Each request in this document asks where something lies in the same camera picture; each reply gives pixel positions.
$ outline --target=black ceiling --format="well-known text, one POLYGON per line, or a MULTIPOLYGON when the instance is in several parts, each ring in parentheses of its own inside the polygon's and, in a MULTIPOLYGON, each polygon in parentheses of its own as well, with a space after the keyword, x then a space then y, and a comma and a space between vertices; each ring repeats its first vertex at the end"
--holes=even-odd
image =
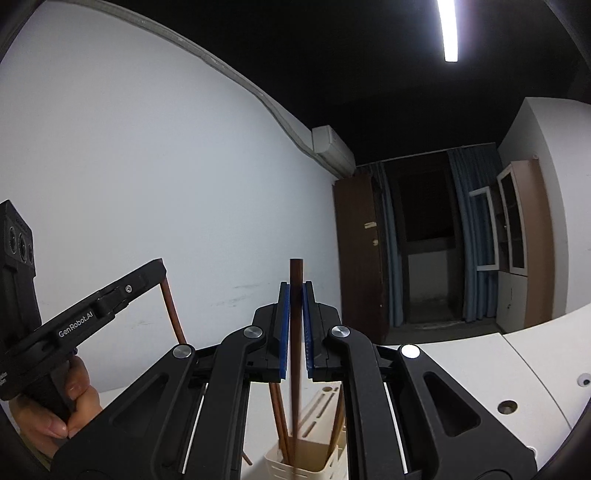
POLYGON ((309 128, 331 125, 358 164, 500 142, 525 96, 589 87, 542 0, 456 0, 457 63, 444 61, 436 0, 115 3, 211 51, 309 128))

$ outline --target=beige utensil holder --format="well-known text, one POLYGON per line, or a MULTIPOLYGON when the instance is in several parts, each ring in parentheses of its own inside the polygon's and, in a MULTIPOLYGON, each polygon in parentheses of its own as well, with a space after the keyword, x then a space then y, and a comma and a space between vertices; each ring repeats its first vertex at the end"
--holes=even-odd
MULTIPOLYGON (((330 433, 335 421, 338 387, 320 389, 302 412, 298 435, 295 469, 298 480, 345 480, 347 469, 347 435, 345 427, 340 432, 335 450, 326 461, 330 433)), ((279 444, 267 452, 265 461, 271 480, 291 480, 293 467, 282 462, 279 444)))

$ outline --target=white wall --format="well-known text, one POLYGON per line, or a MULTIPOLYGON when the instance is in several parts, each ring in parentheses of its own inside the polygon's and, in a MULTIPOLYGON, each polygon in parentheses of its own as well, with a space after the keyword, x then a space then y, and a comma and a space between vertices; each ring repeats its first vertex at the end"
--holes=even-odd
MULTIPOLYGON (((0 197, 33 229, 45 320, 158 257, 197 348, 276 301, 290 257, 340 307, 334 177, 188 52, 46 2, 0 64, 0 112, 0 197)), ((174 344, 154 289, 80 354, 103 391, 174 344)))
POLYGON ((447 251, 408 256, 411 301, 445 299, 449 292, 447 251))
POLYGON ((554 229, 554 317, 591 301, 591 105, 527 98, 499 147, 503 161, 536 154, 554 229))

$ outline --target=fluorescent light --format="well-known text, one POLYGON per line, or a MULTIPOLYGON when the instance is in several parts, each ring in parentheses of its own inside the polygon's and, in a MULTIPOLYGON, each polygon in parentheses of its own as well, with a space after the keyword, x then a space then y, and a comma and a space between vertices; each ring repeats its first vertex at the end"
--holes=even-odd
POLYGON ((437 0, 441 30, 443 30, 443 50, 445 61, 457 61, 457 25, 454 0, 437 0))

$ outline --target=air conditioner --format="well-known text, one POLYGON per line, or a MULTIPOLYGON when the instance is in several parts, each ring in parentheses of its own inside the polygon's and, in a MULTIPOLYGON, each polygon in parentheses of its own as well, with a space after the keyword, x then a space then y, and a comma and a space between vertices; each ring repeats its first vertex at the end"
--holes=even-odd
POLYGON ((318 153, 343 177, 350 177, 355 171, 355 157, 330 125, 312 129, 314 152, 318 153))

